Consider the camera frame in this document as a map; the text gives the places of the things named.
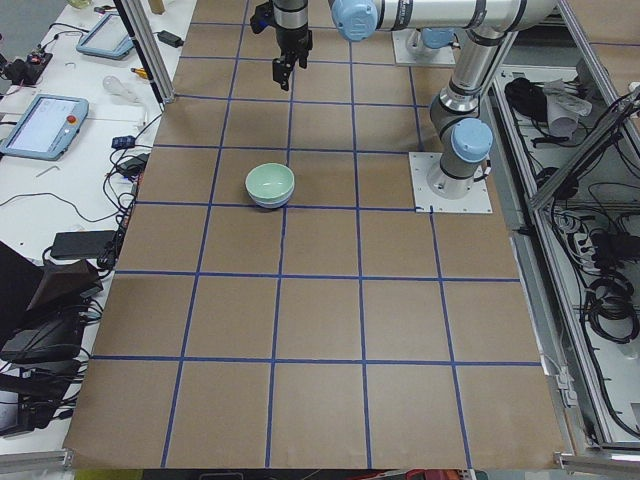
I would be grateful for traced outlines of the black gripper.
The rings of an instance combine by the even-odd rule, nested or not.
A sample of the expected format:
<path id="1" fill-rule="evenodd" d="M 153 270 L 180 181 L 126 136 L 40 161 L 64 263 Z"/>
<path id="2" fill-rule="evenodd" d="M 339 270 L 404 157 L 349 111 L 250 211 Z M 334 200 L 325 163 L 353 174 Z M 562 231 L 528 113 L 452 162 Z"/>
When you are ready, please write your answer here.
<path id="1" fill-rule="evenodd" d="M 273 0 L 273 19 L 276 38 L 283 54 L 298 56 L 301 69 L 308 65 L 308 54 L 312 49 L 312 32 L 308 27 L 307 0 Z M 272 60 L 272 78 L 283 91 L 290 89 L 292 60 L 281 55 Z"/>

